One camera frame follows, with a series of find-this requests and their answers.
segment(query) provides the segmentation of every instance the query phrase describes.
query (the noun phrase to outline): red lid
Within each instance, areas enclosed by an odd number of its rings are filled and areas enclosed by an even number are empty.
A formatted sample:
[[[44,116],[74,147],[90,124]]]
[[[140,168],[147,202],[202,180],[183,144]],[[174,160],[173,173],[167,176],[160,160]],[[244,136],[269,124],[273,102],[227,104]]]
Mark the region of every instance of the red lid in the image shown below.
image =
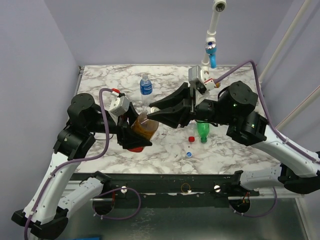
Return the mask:
[[[134,153],[141,153],[143,151],[144,147],[143,146],[139,146],[136,148],[132,148],[132,149],[128,149],[130,152],[134,152]]]
[[[190,136],[188,138],[188,140],[189,140],[190,143],[193,143],[195,141],[195,137],[194,136]]]
[[[119,91],[118,89],[116,89],[116,88],[112,88],[111,90],[114,91],[114,92],[116,92],[117,94],[120,93],[120,91]]]

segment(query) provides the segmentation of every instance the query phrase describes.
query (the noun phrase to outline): marble countertop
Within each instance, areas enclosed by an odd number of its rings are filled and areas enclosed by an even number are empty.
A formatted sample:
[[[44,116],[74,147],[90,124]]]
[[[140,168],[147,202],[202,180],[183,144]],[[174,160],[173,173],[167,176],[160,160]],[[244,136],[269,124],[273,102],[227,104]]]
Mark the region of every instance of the marble countertop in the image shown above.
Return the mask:
[[[190,66],[174,65],[114,65],[86,66],[79,85],[78,93],[93,95],[99,104],[98,93],[103,87],[116,88],[124,92],[133,102],[138,113],[146,110],[140,94],[141,76],[147,73],[152,81],[154,100],[160,100],[175,91],[183,82],[188,82]],[[217,67],[213,75],[219,77],[231,67]],[[221,82],[221,87],[210,92],[210,99],[217,99],[219,91],[232,82],[243,81],[255,92],[256,85],[252,68],[242,67]],[[103,96],[105,109],[109,109],[111,96]],[[264,114],[260,102],[255,110]],[[117,138],[110,140],[107,153],[94,161],[82,162],[76,172],[91,173],[134,173],[134,174],[232,174],[237,170],[260,170],[273,167],[279,162],[268,154],[240,145],[226,136],[227,126],[210,126],[208,142],[200,143],[196,137],[194,143],[188,142],[185,129],[172,129],[159,124],[152,138],[152,146],[143,152],[135,153],[122,149]],[[104,134],[96,134],[97,139],[105,139]],[[87,157],[99,154],[105,141],[97,140]]]

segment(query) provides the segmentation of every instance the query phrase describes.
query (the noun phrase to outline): green soda bottle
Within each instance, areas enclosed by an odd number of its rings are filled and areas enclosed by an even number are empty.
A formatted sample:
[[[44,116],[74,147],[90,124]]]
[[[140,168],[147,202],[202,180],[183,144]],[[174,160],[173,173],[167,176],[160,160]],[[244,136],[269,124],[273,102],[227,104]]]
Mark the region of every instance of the green soda bottle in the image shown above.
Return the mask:
[[[207,142],[207,136],[210,132],[210,124],[207,122],[197,121],[196,128],[201,139],[201,143],[205,144]]]

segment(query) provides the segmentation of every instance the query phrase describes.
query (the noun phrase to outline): white pole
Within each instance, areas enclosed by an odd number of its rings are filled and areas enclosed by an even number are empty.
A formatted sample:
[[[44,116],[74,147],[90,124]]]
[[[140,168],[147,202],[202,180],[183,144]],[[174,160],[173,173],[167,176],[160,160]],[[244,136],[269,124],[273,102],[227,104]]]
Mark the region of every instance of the white pole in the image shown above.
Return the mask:
[[[320,96],[320,85],[299,104],[285,119],[282,120],[276,126],[278,130],[283,129],[288,123],[290,123],[296,116],[298,116],[303,110],[305,110],[310,104],[312,104]]]
[[[305,13],[305,11],[307,10],[308,6],[310,5],[311,0],[304,0],[302,6],[300,7],[299,11],[297,12],[297,14],[295,15],[292,23],[290,24],[289,28],[286,30],[283,38],[281,39],[279,45],[276,47],[274,53],[272,54],[272,57],[270,58],[269,62],[267,63],[267,65],[265,66],[265,68],[263,69],[261,75],[259,76],[259,82],[262,83],[262,81],[264,80],[264,78],[266,77],[268,71],[270,70],[271,66],[274,64],[277,56],[279,55],[279,53],[281,52],[282,48],[284,47],[284,45],[287,43],[287,40],[289,39],[289,37],[291,36],[292,32],[294,31],[294,29],[296,28],[299,20],[301,19],[301,17],[303,16],[303,14]]]
[[[226,0],[215,0],[213,2],[213,6],[212,6],[213,12],[211,17],[210,27],[208,31],[206,31],[206,38],[205,38],[206,42],[208,38],[214,38],[216,36],[216,30],[218,26],[220,13],[223,12],[226,8],[227,8]],[[201,63],[204,66],[210,65],[209,55],[207,53],[204,53]]]

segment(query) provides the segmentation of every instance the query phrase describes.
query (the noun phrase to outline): water bottle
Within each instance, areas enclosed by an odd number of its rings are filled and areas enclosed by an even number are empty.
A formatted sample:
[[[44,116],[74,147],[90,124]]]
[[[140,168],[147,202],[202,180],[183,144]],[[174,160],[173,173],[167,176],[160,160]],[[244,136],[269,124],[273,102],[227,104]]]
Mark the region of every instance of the water bottle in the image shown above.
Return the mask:
[[[201,143],[205,144],[207,142],[207,136],[209,135],[209,132],[210,132],[210,124],[207,122],[197,121],[196,127],[201,139]]]
[[[149,106],[152,101],[152,83],[147,74],[142,75],[140,81],[141,100],[143,105]]]

